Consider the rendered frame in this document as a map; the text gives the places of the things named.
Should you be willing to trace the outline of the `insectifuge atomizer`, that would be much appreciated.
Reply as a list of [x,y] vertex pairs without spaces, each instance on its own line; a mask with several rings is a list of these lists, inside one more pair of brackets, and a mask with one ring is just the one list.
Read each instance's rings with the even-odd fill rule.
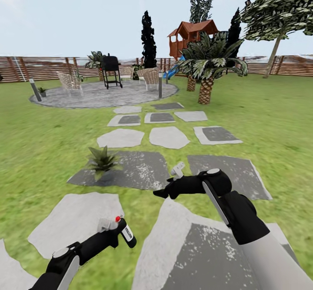
[[[118,222],[118,226],[122,225],[123,223],[126,223],[125,219],[120,216],[116,217],[116,222]],[[126,228],[122,230],[122,234],[124,238],[127,240],[126,243],[129,246],[129,248],[133,248],[136,245],[137,240],[128,225],[126,226]]]

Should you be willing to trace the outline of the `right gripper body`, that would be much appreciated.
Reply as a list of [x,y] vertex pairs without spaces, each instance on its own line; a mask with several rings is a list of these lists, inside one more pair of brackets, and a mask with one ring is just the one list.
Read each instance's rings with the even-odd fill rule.
[[182,173],[181,178],[173,180],[166,185],[170,199],[176,199],[180,194],[194,194],[190,189],[190,177],[184,176]]

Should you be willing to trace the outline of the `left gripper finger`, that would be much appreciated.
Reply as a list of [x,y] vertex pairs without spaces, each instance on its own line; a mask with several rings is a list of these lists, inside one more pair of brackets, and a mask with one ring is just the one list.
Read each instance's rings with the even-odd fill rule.
[[127,223],[123,223],[122,225],[118,226],[116,229],[117,233],[120,234],[122,230],[126,228],[126,226],[127,226]]

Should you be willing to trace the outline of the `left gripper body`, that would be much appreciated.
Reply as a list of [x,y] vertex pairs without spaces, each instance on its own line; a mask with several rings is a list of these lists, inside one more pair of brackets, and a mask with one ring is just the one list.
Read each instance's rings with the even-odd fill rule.
[[118,233],[116,230],[108,230],[101,233],[97,232],[88,239],[93,243],[95,247],[95,255],[97,255],[108,246],[111,246],[113,248],[118,247],[119,242]]

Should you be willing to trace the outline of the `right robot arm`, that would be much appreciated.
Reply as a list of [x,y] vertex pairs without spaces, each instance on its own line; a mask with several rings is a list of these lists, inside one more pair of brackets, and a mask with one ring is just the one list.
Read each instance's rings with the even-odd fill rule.
[[236,190],[220,169],[184,176],[182,162],[170,170],[170,182],[153,191],[161,198],[176,199],[180,194],[207,194],[224,224],[232,229],[262,290],[313,290],[313,281],[290,257],[264,222],[257,217],[252,202]]

